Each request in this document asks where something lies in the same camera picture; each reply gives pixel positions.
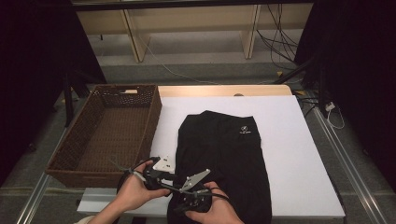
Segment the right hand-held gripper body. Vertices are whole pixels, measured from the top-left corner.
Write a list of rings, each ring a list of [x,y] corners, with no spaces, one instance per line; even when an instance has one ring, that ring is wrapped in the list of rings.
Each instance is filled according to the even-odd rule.
[[[206,213],[212,205],[212,192],[202,180],[210,173],[205,169],[201,173],[187,176],[185,183],[178,190],[179,198],[174,212],[183,215],[186,211]]]

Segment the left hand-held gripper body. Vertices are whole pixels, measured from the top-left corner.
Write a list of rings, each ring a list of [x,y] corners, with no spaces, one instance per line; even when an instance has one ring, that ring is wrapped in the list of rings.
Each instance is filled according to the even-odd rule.
[[[170,189],[171,185],[163,183],[163,180],[173,181],[177,176],[175,175],[175,168],[167,157],[152,157],[152,164],[144,169],[143,177],[144,183],[148,190],[156,189]]]

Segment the black pants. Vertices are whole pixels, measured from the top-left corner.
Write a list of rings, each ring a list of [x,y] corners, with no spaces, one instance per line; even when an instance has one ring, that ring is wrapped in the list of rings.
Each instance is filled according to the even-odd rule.
[[[210,170],[202,183],[216,182],[244,224],[271,224],[272,202],[262,155],[261,137],[253,117],[212,111],[188,115],[178,131],[174,185],[187,176]],[[179,192],[167,208],[168,224],[200,224],[174,212]]]

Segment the brown wicker basket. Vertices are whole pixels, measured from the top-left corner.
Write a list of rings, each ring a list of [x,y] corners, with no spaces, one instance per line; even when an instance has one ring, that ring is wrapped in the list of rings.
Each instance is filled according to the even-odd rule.
[[[115,188],[149,157],[161,110],[155,85],[95,86],[46,173],[68,188]]]

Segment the person's right hand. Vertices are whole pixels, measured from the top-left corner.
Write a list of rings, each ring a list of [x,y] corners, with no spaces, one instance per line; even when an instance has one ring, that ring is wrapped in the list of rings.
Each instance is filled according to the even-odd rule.
[[[216,182],[205,183],[205,186],[214,193],[210,209],[206,213],[187,211],[186,217],[200,224],[244,224],[228,202],[228,195]]]

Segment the person's left hand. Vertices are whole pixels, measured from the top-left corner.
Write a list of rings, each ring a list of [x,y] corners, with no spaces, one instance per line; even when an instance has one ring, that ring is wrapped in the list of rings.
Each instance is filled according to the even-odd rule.
[[[149,190],[143,180],[136,174],[130,174],[122,184],[116,198],[110,204],[118,214],[135,210],[150,200],[164,197],[169,189]]]

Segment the black tripod stand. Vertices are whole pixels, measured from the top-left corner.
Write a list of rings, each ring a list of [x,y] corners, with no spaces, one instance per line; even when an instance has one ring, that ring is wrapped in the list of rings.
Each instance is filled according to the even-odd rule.
[[[78,97],[85,98],[90,94],[86,85],[88,75],[81,71],[66,73],[63,77],[64,87],[64,104],[66,110],[65,127],[68,127],[74,117],[73,97],[72,91],[75,91]]]

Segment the white table mat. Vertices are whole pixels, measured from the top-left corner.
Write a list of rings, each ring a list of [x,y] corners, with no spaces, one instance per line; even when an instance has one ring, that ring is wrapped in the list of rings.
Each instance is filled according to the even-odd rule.
[[[262,138],[274,218],[332,219],[345,212],[296,98],[289,96],[163,97],[153,156],[176,161],[182,121],[206,110],[253,117]]]

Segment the black stand leg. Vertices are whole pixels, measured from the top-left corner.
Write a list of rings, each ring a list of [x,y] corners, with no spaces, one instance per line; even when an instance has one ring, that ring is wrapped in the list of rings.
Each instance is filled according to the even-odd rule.
[[[301,74],[303,71],[306,71],[311,65],[314,64],[315,58],[312,57],[311,59],[307,60],[305,63],[302,63],[301,65],[297,66],[294,70],[291,72],[287,73],[286,75],[283,75],[276,81],[274,81],[274,84],[283,84],[286,81],[290,80],[293,77],[296,77],[297,75]]]

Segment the black curtain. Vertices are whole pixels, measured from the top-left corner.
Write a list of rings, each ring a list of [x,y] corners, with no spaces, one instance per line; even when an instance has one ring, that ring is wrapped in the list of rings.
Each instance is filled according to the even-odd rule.
[[[0,0],[0,186],[65,84],[105,82],[71,0]]]
[[[314,0],[296,62],[321,47],[327,91],[396,192],[396,0]]]

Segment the metal floor rail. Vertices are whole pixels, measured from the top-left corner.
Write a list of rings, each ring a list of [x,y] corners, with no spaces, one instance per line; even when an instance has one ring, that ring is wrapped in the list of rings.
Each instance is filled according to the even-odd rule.
[[[46,173],[41,174],[24,207],[22,208],[16,224],[31,224],[50,181],[50,175],[47,175]]]
[[[334,128],[325,120],[319,109],[316,108],[314,114],[321,129],[330,141],[332,149],[343,167],[349,183],[360,199],[361,205],[368,215],[368,218],[370,218],[372,224],[389,224],[374,194],[369,190],[352,159],[350,159]]]

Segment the light wooden desk frame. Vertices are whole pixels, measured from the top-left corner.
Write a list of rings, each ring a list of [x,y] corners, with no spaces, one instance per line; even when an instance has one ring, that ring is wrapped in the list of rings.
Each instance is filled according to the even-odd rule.
[[[276,27],[276,5],[170,7],[81,11],[78,18],[87,35],[128,35],[134,59],[144,61],[155,33],[237,31],[245,57],[252,56],[257,30]]]

